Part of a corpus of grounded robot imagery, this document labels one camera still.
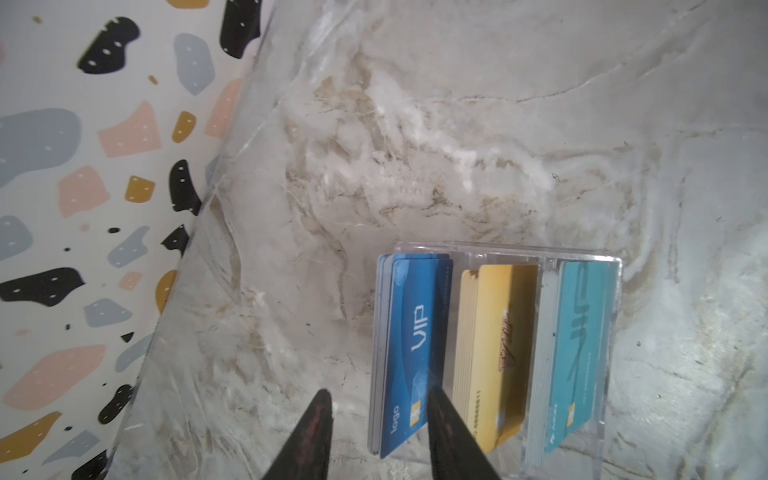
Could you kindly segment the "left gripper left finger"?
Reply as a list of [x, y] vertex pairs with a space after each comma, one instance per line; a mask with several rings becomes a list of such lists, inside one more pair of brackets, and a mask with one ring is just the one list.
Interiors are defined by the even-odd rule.
[[332, 434], [332, 396], [320, 389], [262, 479], [325, 480]]

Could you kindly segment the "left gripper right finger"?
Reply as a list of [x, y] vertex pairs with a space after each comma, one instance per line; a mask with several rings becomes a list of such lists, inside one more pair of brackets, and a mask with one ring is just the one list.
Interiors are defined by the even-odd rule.
[[428, 435], [432, 478], [500, 480], [444, 390], [428, 394]]

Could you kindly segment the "dark blue VIP credit card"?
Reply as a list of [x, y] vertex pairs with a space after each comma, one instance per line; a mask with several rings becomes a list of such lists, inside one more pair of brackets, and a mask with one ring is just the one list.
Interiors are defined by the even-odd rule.
[[443, 380], [453, 260], [448, 254], [380, 257], [369, 448], [385, 458], [427, 422]]

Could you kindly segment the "clear box with cards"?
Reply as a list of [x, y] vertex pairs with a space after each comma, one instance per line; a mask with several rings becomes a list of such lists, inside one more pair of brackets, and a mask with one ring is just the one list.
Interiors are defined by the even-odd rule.
[[381, 255], [370, 452], [437, 478], [600, 478], [622, 267], [465, 242]]

